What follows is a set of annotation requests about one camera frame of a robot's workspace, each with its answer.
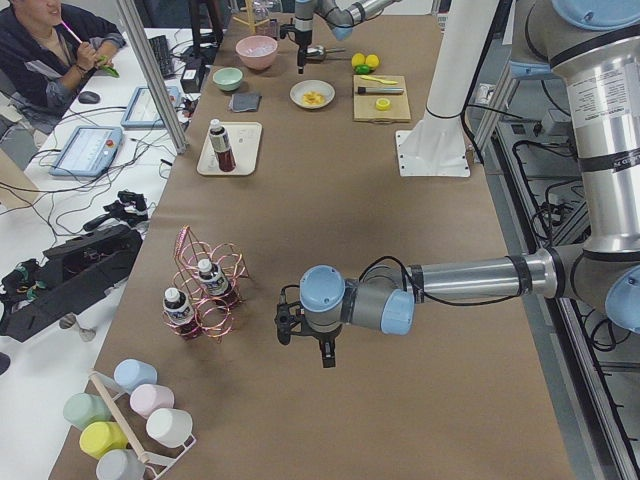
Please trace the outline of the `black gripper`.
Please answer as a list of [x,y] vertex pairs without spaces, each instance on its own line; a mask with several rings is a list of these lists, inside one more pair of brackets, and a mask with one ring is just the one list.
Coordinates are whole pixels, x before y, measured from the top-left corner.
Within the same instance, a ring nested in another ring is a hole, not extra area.
[[300,322],[300,330],[297,332],[297,335],[316,338],[319,341],[322,366],[324,368],[335,368],[335,339],[340,335],[342,329],[343,324],[340,322],[334,322],[329,325],[317,325],[308,319],[303,319]]
[[307,49],[311,45],[313,32],[311,30],[296,29],[294,34],[295,42],[299,47],[297,52],[297,71],[299,74],[303,74],[307,62]]

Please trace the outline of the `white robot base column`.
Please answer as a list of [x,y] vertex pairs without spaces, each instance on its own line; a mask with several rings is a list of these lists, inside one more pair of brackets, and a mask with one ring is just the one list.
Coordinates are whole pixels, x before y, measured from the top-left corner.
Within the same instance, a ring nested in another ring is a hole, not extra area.
[[396,140],[403,177],[468,177],[463,109],[499,3],[453,1],[423,118]]

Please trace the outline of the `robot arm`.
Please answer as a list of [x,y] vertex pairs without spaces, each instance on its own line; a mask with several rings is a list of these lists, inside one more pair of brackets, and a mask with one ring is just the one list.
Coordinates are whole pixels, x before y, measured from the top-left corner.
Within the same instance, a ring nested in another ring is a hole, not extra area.
[[639,329],[639,5],[519,1],[515,65],[548,67],[566,86],[591,233],[579,245],[470,263],[387,267],[357,279],[320,265],[299,284],[297,317],[280,311],[278,338],[317,339],[325,367],[346,324],[404,335],[417,304],[486,304],[536,293],[591,305]]
[[294,41],[298,46],[298,73],[304,73],[316,16],[325,21],[338,40],[342,40],[351,34],[355,26],[373,19],[394,3],[394,0],[366,0],[353,1],[347,7],[339,7],[333,0],[295,1],[294,17],[288,27],[293,32]]

